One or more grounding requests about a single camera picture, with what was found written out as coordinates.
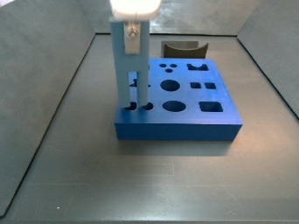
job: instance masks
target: metal table surface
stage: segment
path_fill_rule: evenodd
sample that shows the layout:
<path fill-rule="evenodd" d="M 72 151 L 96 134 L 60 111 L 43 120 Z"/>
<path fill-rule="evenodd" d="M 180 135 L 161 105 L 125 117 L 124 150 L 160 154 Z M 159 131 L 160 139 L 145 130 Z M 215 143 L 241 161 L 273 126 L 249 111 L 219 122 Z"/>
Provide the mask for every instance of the metal table surface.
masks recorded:
<path fill-rule="evenodd" d="M 209 42 L 244 126 L 233 142 L 117 141 L 111 37 L 96 36 L 0 223 L 299 221 L 299 125 L 236 38 Z"/>

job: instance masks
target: dark gray block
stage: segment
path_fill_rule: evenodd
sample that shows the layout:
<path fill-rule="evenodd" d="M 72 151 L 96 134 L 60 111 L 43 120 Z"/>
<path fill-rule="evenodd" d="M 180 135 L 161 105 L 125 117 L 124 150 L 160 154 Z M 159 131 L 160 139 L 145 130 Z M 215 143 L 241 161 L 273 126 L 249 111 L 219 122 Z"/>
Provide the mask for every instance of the dark gray block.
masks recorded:
<path fill-rule="evenodd" d="M 95 32 L 76 0 L 15 1 L 0 21 L 3 216 Z"/>
<path fill-rule="evenodd" d="M 237 38 L 299 116 L 299 1 L 264 0 Z"/>
<path fill-rule="evenodd" d="M 237 35 L 261 0 L 163 0 L 151 33 Z M 79 0 L 96 33 L 108 33 L 108 0 Z"/>
<path fill-rule="evenodd" d="M 208 46 L 199 46 L 197 41 L 163 41 L 161 58 L 205 59 Z"/>

